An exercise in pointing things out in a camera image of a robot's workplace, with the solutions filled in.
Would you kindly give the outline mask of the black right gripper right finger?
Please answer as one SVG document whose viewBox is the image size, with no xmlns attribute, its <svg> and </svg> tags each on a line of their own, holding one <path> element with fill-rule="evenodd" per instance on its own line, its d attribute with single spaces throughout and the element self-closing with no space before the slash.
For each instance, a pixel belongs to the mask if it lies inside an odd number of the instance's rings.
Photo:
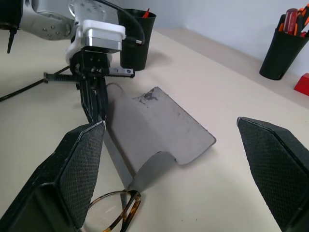
<svg viewBox="0 0 309 232">
<path fill-rule="evenodd" d="M 237 119 L 252 177 L 283 232 L 309 230 L 309 151 L 287 129 Z"/>
</svg>

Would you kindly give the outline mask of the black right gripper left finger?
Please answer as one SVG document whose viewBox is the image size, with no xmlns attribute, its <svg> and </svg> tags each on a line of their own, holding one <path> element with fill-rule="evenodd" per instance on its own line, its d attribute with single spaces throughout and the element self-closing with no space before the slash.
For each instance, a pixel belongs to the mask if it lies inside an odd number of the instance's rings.
<svg viewBox="0 0 309 232">
<path fill-rule="evenodd" d="M 79 126 L 30 176 L 0 219 L 2 232 L 77 232 L 94 193 L 105 122 Z"/>
</svg>

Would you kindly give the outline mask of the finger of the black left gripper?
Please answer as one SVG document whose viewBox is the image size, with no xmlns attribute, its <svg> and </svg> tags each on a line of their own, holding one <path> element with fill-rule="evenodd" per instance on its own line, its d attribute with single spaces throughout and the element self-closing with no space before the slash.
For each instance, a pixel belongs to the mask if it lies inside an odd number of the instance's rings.
<svg viewBox="0 0 309 232">
<path fill-rule="evenodd" d="M 79 82 L 79 86 L 81 94 L 81 104 L 88 122 L 93 123 L 98 121 L 98 105 L 96 94 L 92 89 L 89 80 L 82 79 Z"/>
<path fill-rule="evenodd" d="M 108 93 L 105 78 L 100 78 L 96 83 L 96 94 L 98 103 L 98 118 L 106 121 L 108 114 Z"/>
</svg>

